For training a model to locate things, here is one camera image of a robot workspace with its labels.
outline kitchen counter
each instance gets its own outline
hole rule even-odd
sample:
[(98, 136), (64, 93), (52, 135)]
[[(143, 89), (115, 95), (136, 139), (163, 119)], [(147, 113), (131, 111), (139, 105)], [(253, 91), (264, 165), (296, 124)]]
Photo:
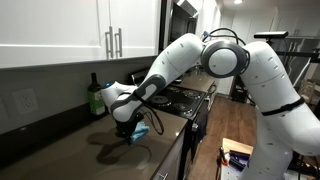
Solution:
[(180, 84), (176, 86), (194, 89), (202, 92), (208, 92), (211, 85), (216, 81), (216, 79), (202, 70), (193, 70), (190, 74), (183, 77)]
[(187, 122), (157, 113), (162, 136), (144, 119), (150, 132), (129, 146), (114, 135), (115, 121), (107, 115), (3, 169), (0, 179), (150, 179)]

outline gray tile backsplash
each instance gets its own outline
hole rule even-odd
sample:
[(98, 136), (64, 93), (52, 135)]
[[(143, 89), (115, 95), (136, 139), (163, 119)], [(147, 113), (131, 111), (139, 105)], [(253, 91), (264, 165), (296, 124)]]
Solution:
[[(98, 82), (126, 83), (129, 73), (148, 68), (154, 57), (0, 71), (0, 134), (87, 103), (91, 72)], [(12, 92), (33, 88), (39, 110), (21, 115)]]

